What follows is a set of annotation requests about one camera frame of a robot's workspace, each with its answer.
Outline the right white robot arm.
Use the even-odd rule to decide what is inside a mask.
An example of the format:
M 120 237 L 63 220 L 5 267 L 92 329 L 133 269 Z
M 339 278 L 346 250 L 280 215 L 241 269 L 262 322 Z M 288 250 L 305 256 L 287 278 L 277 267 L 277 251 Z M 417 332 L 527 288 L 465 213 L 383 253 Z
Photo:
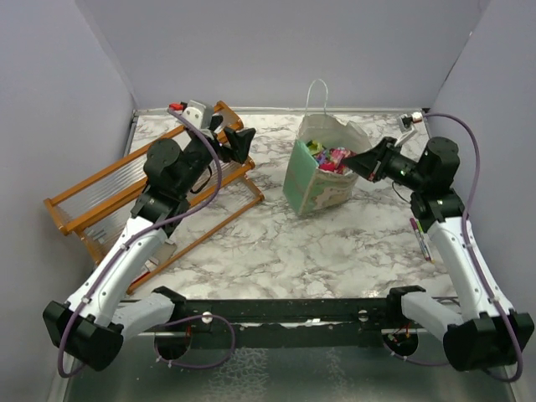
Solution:
M 533 319 L 517 312 L 500 291 L 477 246 L 466 206 L 452 187 L 458 146 L 434 137 L 414 161 L 401 154 L 393 137 L 385 137 L 342 164 L 372 183 L 389 178 L 411 191 L 412 214 L 439 252 L 460 303 L 460 312 L 454 312 L 419 286 L 394 288 L 384 308 L 386 321 L 393 327 L 420 324 L 441 341 L 458 371 L 521 366 Z

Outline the green paper gift bag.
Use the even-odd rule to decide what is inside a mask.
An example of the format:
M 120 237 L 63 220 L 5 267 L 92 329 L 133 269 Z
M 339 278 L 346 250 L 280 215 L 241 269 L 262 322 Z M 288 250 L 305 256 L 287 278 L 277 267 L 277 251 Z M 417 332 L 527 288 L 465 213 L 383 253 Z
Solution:
M 343 175 L 321 170 L 306 147 L 309 141 L 327 148 L 345 147 L 356 154 L 371 148 L 369 135 L 360 125 L 341 122 L 326 106 L 319 112 L 305 106 L 283 183 L 286 200 L 299 216 L 347 202 L 358 181 L 358 175 L 347 167 Z

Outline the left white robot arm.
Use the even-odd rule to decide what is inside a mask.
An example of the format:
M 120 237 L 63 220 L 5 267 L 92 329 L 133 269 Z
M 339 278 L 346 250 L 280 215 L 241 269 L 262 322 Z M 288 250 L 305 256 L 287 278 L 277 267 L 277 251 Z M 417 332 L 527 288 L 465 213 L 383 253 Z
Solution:
M 147 184 L 116 243 L 85 283 L 67 301 L 50 302 L 43 319 L 58 348 L 59 374 L 68 378 L 64 355 L 83 367 L 106 369 L 123 343 L 162 325 L 172 331 L 184 323 L 185 311 L 169 291 L 155 291 L 130 306 L 120 302 L 149 257 L 165 243 L 181 221 L 204 208 L 187 199 L 194 184 L 211 166 L 223 181 L 222 162 L 244 163 L 256 130 L 224 129 L 226 143 L 208 130 L 191 129 L 190 141 L 180 147 L 171 138 L 156 140 L 147 150 L 143 167 Z

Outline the pink purple snack packet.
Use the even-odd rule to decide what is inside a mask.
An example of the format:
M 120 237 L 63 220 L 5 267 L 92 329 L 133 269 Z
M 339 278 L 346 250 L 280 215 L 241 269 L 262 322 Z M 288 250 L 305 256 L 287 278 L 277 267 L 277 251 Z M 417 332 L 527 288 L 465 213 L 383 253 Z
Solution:
M 342 160 L 356 155 L 355 152 L 345 147 L 327 148 L 316 141 L 309 141 L 306 147 L 321 170 L 340 175 L 345 174 L 347 171 L 342 165 Z

